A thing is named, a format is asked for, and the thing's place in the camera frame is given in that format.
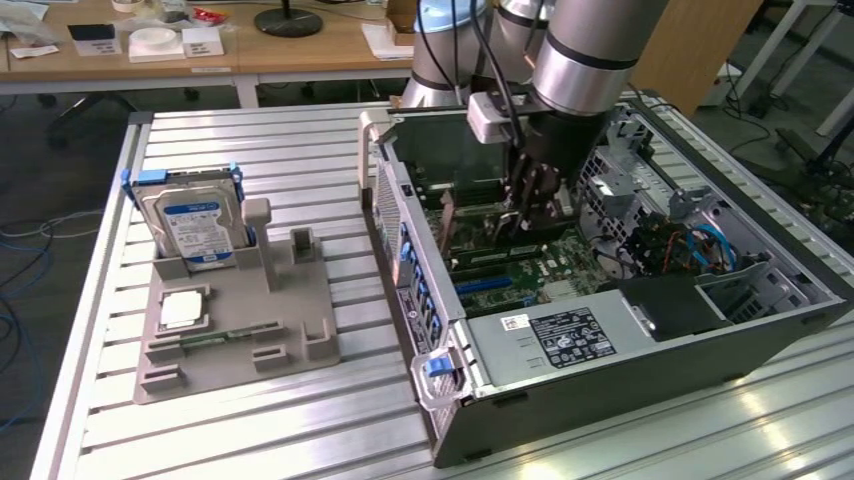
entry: wooden desk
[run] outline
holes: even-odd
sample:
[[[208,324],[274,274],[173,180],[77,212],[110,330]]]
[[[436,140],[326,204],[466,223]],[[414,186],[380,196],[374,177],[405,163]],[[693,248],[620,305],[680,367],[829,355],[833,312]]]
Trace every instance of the wooden desk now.
[[[761,0],[669,0],[631,75],[691,116]]]
[[[222,6],[222,11],[233,14],[230,6]],[[59,51],[35,58],[9,59],[9,72],[2,75],[6,81],[65,81],[65,80],[109,80],[115,78],[150,78],[176,75],[194,75],[204,69],[202,75],[210,75],[210,69],[220,75],[229,74],[237,68],[237,34],[222,32],[222,46],[225,55],[201,57],[170,62],[130,63],[128,60],[128,33],[119,33],[119,55],[98,57],[79,57],[73,46],[67,25],[87,23],[110,23],[129,18],[130,15],[115,12],[109,2],[103,0],[79,0],[78,3],[51,3],[43,18],[45,23],[61,37]],[[9,48],[22,45],[17,39],[9,39]]]
[[[2,49],[2,53],[0,54],[0,75],[9,71],[9,49],[6,48],[6,40],[5,36],[0,34],[0,48]]]
[[[240,106],[257,108],[254,87],[260,83],[324,81],[364,78],[405,78],[410,62],[381,62],[372,55],[361,35],[362,20],[322,11],[381,18],[378,7],[329,6],[317,3],[324,18],[318,34],[302,39],[281,39],[262,34],[253,25],[254,14],[269,6],[222,5],[236,29],[221,34],[225,55],[169,62],[130,63],[126,53],[79,57],[66,25],[110,23],[130,15],[117,13],[105,0],[79,0],[75,4],[50,4],[45,22],[62,37],[59,52],[17,60],[0,60],[0,95],[138,90],[230,85],[237,89]],[[128,34],[121,34],[126,52]],[[9,48],[19,45],[7,41]]]
[[[632,81],[651,88],[689,115],[740,38],[760,0],[669,0],[637,63]],[[66,40],[59,53],[23,60],[0,59],[0,94],[133,90],[233,85],[240,106],[257,107],[254,86],[262,83],[408,77],[410,61],[382,62],[361,35],[365,20],[382,10],[366,5],[324,5],[294,0],[324,21],[320,33],[300,39],[265,35],[253,26],[257,12],[272,5],[222,5],[236,31],[222,34],[226,54],[172,62],[130,64],[126,55],[78,57],[65,25],[126,17],[106,0],[50,4],[45,17]],[[126,49],[126,34],[122,35]]]
[[[268,5],[240,5],[237,23],[244,27],[237,31],[240,44],[240,72],[330,72],[340,70],[409,69],[412,62],[382,62],[373,57],[361,34],[361,24],[373,23],[342,16],[382,19],[384,10],[368,5],[338,5],[325,8],[313,2],[298,3],[322,18],[322,30],[305,38],[277,38],[252,27],[254,15],[268,10]]]

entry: black cable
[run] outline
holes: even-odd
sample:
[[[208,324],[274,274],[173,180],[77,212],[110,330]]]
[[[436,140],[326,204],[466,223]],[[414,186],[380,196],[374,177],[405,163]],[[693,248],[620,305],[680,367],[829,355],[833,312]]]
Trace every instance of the black cable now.
[[[506,85],[506,80],[504,77],[504,72],[501,71],[501,67],[497,64],[497,59],[494,58],[494,53],[489,48],[489,42],[482,35],[482,30],[480,29],[480,22],[477,22],[477,0],[469,0],[468,2],[468,10],[470,15],[470,26],[474,31],[474,37],[477,37],[477,42],[480,43],[480,48],[485,53],[485,58],[489,61],[489,66],[492,67],[492,72],[494,73],[494,81],[497,83],[497,90],[501,93],[501,97],[504,99],[504,104],[506,105],[506,115],[509,117],[509,127],[512,133],[512,143],[516,150],[520,150],[524,146],[524,133],[521,132],[521,122],[518,121],[518,115],[516,113],[516,106],[512,103],[512,95],[509,94],[509,86]]]
[[[9,104],[5,107],[0,107],[0,114],[3,114],[6,110],[9,110],[14,106],[15,103],[17,103],[17,95],[13,95],[11,101],[9,102]]]
[[[533,20],[530,21],[530,26],[528,27],[528,38],[524,41],[524,49],[521,50],[522,55],[528,54],[528,50],[530,49],[530,43],[533,43],[533,34],[536,33],[536,27],[538,26],[538,16],[542,11],[544,5],[545,5],[545,0],[538,0],[536,4],[536,13],[533,14]]]
[[[9,305],[9,302],[5,300],[5,298],[2,298],[1,296],[0,296],[0,304],[7,310],[9,317],[11,317],[13,319],[17,320],[17,315],[14,314],[14,309],[11,308],[11,305]],[[17,358],[17,353],[21,350],[21,338],[22,338],[21,327],[17,324],[17,321],[9,323],[5,319],[2,319],[2,320],[3,320],[3,322],[6,322],[6,325],[9,325],[9,329],[14,330],[14,346],[11,347],[11,355],[9,355],[9,358],[6,358],[5,362],[2,362],[2,365],[0,365],[0,375],[2,375],[2,372],[5,372],[6,368],[9,368],[9,366],[14,362],[14,359]]]
[[[450,0],[450,23],[453,24],[453,85],[456,88],[458,88],[458,40],[456,35],[456,0]]]
[[[5,328],[6,328],[6,331],[2,332],[2,336],[0,336],[0,342],[2,342],[6,338],[9,338],[9,335],[11,335],[11,332],[14,331],[14,326],[11,325],[10,322],[6,321],[5,318],[0,318],[0,320],[5,322]]]
[[[432,53],[432,48],[429,48],[429,42],[426,41],[426,34],[424,33],[424,19],[421,18],[421,0],[414,0],[414,10],[416,10],[416,15],[414,15],[414,21],[417,22],[417,30],[418,30],[418,34],[421,36],[421,42],[424,42],[424,48],[426,49],[426,55],[429,55],[429,59],[432,60],[432,64],[436,66],[436,69],[438,70],[438,73],[441,74],[441,78],[444,79],[444,83],[449,88],[453,88],[453,84],[450,83],[450,77],[448,77],[448,74],[444,73],[444,68],[441,68],[441,64],[438,63],[438,60],[436,60],[436,56]]]
[[[41,220],[18,220],[18,221],[14,221],[14,222],[9,222],[9,223],[6,223],[6,224],[0,226],[0,231],[5,232],[6,228],[10,227],[10,226],[25,225],[25,224],[30,224],[30,223],[37,224],[39,227],[41,226],[46,226],[47,239],[43,242],[43,246],[41,247],[41,252],[38,252],[38,254],[31,258],[31,260],[29,260],[26,265],[23,265],[23,267],[17,272],[14,272],[9,278],[6,278],[2,282],[0,282],[0,288],[5,287],[9,283],[11,283],[11,281],[17,277],[19,277],[26,270],[29,270],[29,268],[35,264],[35,262],[38,260],[41,260],[41,257],[46,254],[46,251],[50,248],[50,244],[53,243],[53,225],[50,225],[49,222],[43,222]]]
[[[625,260],[623,260],[621,258],[616,257],[615,255],[611,255],[609,253],[603,252],[601,250],[599,250],[597,248],[592,249],[592,256],[595,257],[604,257],[608,260],[615,261],[616,263],[619,263],[620,265],[627,266],[628,268],[633,269],[635,268],[635,264],[627,262]]]
[[[640,95],[640,90],[637,90],[637,87],[635,87],[631,82],[625,82],[625,85],[628,85],[628,88],[631,88],[631,91],[635,92],[635,97],[637,97],[637,101],[643,103],[643,95]]]
[[[637,90],[637,87],[635,87],[631,82],[625,82],[625,85],[628,85],[628,88],[635,93],[635,97],[637,97],[637,101],[643,105],[645,105],[645,103],[643,102],[643,95],[640,95],[640,90]],[[648,106],[649,110],[653,110],[657,107],[668,107],[668,108],[672,108],[676,112],[681,113],[681,110],[679,109],[679,107],[676,107],[672,103],[656,103],[655,105]]]
[[[672,108],[676,112],[681,113],[681,110],[679,110],[679,107],[676,107],[672,103],[656,103],[655,105],[649,105],[649,110],[653,110],[659,107]]]
[[[783,112],[788,111],[788,104],[785,103],[785,100],[783,100],[780,97],[777,97],[776,95],[773,95],[771,93],[771,90],[773,90],[773,82],[776,81],[776,79],[779,78],[780,74],[783,73],[783,70],[785,69],[785,66],[788,65],[788,62],[791,62],[791,60],[795,58],[797,53],[800,53],[800,50],[803,50],[803,48],[809,43],[809,40],[812,39],[812,35],[815,35],[815,32],[817,31],[817,27],[820,27],[823,25],[824,21],[827,20],[827,18],[832,14],[833,10],[835,10],[835,7],[831,8],[827,11],[827,13],[824,14],[824,16],[821,17],[821,19],[817,22],[815,22],[815,25],[812,26],[812,29],[809,30],[809,33],[805,36],[805,40],[803,41],[800,46],[797,46],[795,51],[791,52],[788,57],[785,57],[785,60],[783,60],[783,63],[780,63],[779,68],[776,69],[776,73],[773,73],[773,76],[771,77],[771,80],[768,80],[764,94],[765,94],[767,98],[771,100],[771,105],[773,107],[776,107],[777,109],[780,109]],[[773,104],[775,101],[781,102],[783,106],[780,107],[780,106],[775,105]]]
[[[751,138],[749,140],[743,141],[741,143],[739,143],[737,145],[735,145],[727,150],[727,153],[732,155],[735,153],[735,150],[737,150],[739,148],[745,147],[751,143],[760,142],[771,138],[771,131],[764,127],[764,125],[743,117],[741,99],[737,96],[737,91],[735,90],[735,82],[732,81],[732,73],[729,72],[728,59],[725,61],[725,77],[727,77],[727,82],[729,84],[729,93],[727,93],[727,96],[725,96],[727,106],[723,107],[720,110],[728,117],[733,118],[739,122],[748,123],[749,125],[757,127],[761,130],[761,135],[759,137]]]

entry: white paper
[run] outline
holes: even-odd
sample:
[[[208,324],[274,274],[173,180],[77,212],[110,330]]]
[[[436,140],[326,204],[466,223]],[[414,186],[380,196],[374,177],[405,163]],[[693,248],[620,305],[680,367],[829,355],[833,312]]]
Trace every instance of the white paper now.
[[[95,55],[117,55],[121,53],[121,44],[117,38],[105,40],[74,40],[77,55],[93,57]]]
[[[47,45],[46,47],[35,47],[35,48],[10,48],[9,52],[14,55],[14,58],[29,58],[29,57],[39,57],[41,55],[46,55],[47,53],[58,52],[58,48],[53,45]]]
[[[5,0],[0,0],[0,5],[19,5],[21,7],[25,7],[35,17],[38,17],[38,20],[43,20],[43,15],[47,13],[47,6],[46,5],[39,5],[37,3],[30,3],[30,2],[6,2]],[[9,26],[2,22],[2,20],[0,20],[0,32],[10,32],[11,29],[9,28]]]
[[[408,60],[414,47],[394,45],[384,25],[361,24],[361,33],[370,47],[370,53],[380,60]]]
[[[510,330],[529,327],[530,321],[528,320],[528,315],[522,313],[520,315],[513,315],[512,317],[502,317],[501,325],[504,326],[504,331],[509,332]]]
[[[189,69],[192,73],[228,73],[230,67],[193,67]]]

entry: aluminum extrusion table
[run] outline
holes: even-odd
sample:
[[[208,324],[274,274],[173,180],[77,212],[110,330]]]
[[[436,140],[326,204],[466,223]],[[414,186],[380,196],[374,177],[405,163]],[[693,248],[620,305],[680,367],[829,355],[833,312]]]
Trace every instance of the aluminum extrusion table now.
[[[115,175],[31,478],[851,478],[849,319],[735,382],[469,465],[430,467],[356,201],[356,116],[384,106],[165,113],[128,127],[118,171],[234,161],[246,195],[269,198],[272,237],[313,227],[344,361],[150,405],[130,402],[154,250]],[[660,115],[851,281],[848,255],[679,114]],[[653,147],[669,177],[696,181],[667,145]]]

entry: white box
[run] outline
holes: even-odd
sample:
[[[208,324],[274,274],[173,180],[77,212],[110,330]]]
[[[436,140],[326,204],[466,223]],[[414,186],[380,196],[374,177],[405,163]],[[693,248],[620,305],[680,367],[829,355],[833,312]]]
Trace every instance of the white box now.
[[[222,41],[218,29],[213,27],[185,28],[181,31],[181,41],[186,58],[224,55]]]
[[[111,25],[67,25],[67,33],[81,57],[121,53],[118,34]]]
[[[700,102],[700,107],[716,107],[723,103],[723,99],[737,83],[737,79],[741,78],[741,71],[732,65],[724,63],[717,70],[717,76],[715,82],[705,94],[705,98]]]
[[[184,60],[184,49],[180,42],[168,48],[150,49],[130,41],[128,48],[128,60],[130,63],[164,62],[166,60]]]

